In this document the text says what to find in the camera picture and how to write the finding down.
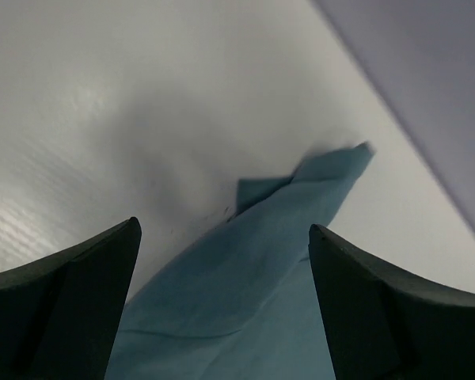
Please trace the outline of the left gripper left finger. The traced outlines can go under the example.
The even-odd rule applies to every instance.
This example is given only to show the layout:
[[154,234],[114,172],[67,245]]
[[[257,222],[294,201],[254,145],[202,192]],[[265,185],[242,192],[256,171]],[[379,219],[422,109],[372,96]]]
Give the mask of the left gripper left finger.
[[142,230],[132,217],[0,272],[0,379],[102,379]]

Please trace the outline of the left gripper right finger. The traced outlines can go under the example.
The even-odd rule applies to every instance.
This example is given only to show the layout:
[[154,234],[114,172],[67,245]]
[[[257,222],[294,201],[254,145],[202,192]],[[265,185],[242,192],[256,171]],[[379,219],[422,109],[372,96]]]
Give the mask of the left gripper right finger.
[[475,294],[310,227],[309,258],[338,379],[475,379]]

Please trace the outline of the teal blue t shirt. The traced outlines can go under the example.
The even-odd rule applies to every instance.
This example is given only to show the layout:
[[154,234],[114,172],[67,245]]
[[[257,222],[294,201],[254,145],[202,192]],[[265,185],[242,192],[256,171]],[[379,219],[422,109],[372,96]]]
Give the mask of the teal blue t shirt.
[[372,156],[362,143],[240,180],[235,216],[126,305],[106,378],[333,378],[309,230],[330,224]]

